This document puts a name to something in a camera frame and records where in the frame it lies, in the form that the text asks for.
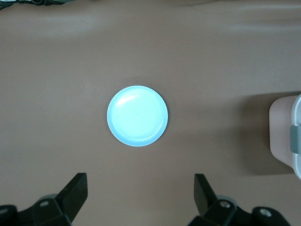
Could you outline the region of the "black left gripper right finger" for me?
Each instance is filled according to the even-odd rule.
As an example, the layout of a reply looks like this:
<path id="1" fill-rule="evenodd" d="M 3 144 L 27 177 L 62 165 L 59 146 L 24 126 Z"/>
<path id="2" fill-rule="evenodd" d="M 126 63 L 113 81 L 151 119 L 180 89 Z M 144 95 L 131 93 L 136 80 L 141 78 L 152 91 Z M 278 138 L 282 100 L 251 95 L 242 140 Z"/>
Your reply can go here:
<path id="1" fill-rule="evenodd" d="M 194 200 L 199 215 L 190 226 L 290 226 L 273 208 L 255 207 L 248 213 L 233 199 L 217 196 L 204 174 L 194 176 Z"/>

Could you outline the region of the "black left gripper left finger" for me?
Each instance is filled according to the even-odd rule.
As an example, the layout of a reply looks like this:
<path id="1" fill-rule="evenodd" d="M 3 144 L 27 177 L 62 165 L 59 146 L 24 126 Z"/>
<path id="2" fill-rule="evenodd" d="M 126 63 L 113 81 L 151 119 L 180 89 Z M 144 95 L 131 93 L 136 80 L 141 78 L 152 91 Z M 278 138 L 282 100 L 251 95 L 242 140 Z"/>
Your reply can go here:
<path id="1" fill-rule="evenodd" d="M 87 196 L 87 174 L 78 173 L 58 194 L 45 195 L 23 211 L 1 205 L 0 226 L 72 226 Z"/>

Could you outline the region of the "white lidded storage box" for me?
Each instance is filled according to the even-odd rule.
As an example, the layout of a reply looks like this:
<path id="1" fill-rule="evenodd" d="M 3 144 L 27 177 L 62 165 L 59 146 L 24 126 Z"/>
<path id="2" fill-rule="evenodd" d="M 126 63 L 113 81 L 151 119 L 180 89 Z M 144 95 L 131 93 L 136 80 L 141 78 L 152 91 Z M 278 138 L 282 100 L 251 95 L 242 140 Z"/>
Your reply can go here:
<path id="1" fill-rule="evenodd" d="M 272 103 L 269 146 L 272 155 L 291 167 L 301 180 L 301 94 L 282 97 Z"/>

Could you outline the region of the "light blue round plate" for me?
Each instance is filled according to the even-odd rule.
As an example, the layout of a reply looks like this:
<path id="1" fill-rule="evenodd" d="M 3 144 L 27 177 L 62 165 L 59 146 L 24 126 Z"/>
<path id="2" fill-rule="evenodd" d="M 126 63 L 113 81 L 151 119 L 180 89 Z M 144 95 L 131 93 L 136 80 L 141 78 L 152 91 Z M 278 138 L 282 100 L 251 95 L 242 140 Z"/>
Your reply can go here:
<path id="1" fill-rule="evenodd" d="M 121 143 L 142 147 L 156 142 L 168 125 L 163 97 L 146 86 L 129 86 L 117 92 L 107 109 L 107 123 Z"/>

